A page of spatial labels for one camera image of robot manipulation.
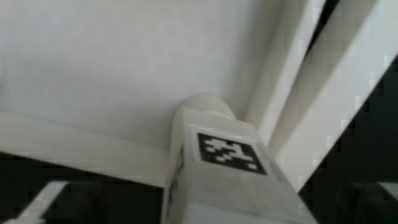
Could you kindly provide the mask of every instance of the black object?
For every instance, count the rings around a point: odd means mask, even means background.
[[[71,182],[43,215],[46,224],[107,224],[100,182]]]
[[[377,183],[345,184],[341,187],[336,224],[341,223],[398,223],[398,200]]]
[[[267,175],[258,154],[251,145],[201,133],[197,134],[197,138],[203,161],[247,172]],[[220,149],[215,148],[215,142],[222,144]],[[235,156],[235,148],[240,149],[242,154],[249,159],[242,159],[238,156]]]
[[[100,182],[109,224],[158,224],[164,189],[0,153],[0,223],[14,219],[48,182]]]

